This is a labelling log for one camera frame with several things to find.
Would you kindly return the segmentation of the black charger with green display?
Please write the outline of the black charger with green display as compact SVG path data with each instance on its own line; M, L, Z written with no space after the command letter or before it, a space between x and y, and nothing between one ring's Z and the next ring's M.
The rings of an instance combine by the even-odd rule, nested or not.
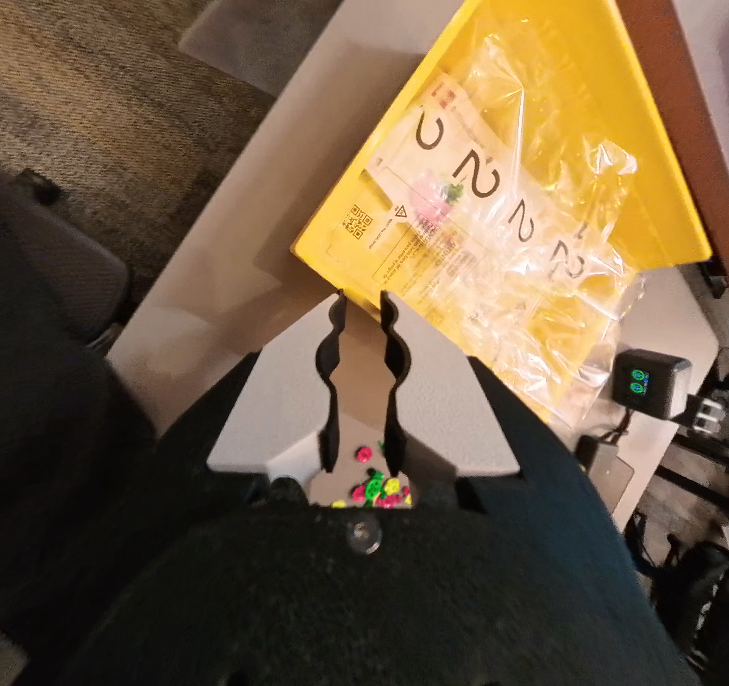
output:
M610 397L623 408L671 420L687 406L692 370L692 362L679 356L625 349L615 357Z

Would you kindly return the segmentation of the pile of small flower pieces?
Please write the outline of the pile of small flower pieces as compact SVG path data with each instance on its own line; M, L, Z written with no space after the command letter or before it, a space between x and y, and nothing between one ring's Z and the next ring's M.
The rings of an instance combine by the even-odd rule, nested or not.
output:
M384 458L384 443L361 445L352 454L353 469L344 474L333 509L410 509L413 489L404 474L392 475Z

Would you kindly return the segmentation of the yellow storage bin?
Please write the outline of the yellow storage bin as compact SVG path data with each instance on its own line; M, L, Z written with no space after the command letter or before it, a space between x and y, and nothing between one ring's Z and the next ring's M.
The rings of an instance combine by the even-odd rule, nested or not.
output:
M382 137L435 68L452 68L475 40L522 25L551 55L579 72L593 102L582 109L638 162L610 241L639 271L703 261L710 245L615 0L465 0L310 218L292 252L350 299L378 316L369 238L391 205L363 171Z

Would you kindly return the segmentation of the person's black jacket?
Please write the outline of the person's black jacket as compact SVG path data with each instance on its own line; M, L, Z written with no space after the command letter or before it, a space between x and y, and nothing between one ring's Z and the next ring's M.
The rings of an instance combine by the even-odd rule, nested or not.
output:
M2 634L54 684L116 588L104 518L153 439L105 361L54 326L2 328Z

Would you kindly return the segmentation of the white printed paper bag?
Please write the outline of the white printed paper bag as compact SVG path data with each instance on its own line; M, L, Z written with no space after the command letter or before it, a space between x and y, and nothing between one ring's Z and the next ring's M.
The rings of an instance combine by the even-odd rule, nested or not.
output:
M381 256L374 278L391 278L437 246L474 245L519 183L512 148L486 124L465 89L437 71L415 105L378 144L365 171L391 204L369 250Z

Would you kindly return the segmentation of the flat black power bank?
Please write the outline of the flat black power bank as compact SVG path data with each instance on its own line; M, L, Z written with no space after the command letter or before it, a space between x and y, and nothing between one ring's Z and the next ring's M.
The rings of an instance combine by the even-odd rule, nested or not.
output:
M619 456L619 446L609 438L582 435L575 458L613 515L633 480L634 470Z

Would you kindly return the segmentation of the bunch of clear plastic bags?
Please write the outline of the bunch of clear plastic bags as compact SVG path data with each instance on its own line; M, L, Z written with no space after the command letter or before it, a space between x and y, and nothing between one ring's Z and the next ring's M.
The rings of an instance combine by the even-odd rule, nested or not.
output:
M546 421L576 429L606 386L618 327L642 292L639 271L610 240L638 162L600 123L588 127L582 109L593 102L579 72L551 55L527 21L479 36L454 67L435 68L393 127L437 71L465 89L512 148L518 188L489 224L480 255L474 245L437 246L380 283L381 256L371 251L372 280Z

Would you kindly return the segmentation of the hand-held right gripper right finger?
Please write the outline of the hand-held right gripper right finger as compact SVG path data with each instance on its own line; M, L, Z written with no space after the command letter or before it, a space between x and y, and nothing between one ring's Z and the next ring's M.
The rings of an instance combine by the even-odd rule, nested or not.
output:
M416 496L521 467L467 355L392 291L380 294L388 394L384 455Z

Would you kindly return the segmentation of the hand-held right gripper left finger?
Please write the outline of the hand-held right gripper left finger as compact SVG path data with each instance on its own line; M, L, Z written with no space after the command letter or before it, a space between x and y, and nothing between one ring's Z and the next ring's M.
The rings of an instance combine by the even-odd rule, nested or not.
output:
M262 347L208 454L210 471L296 484L311 503L311 483L338 460L332 374L346 313L346 296L336 291Z

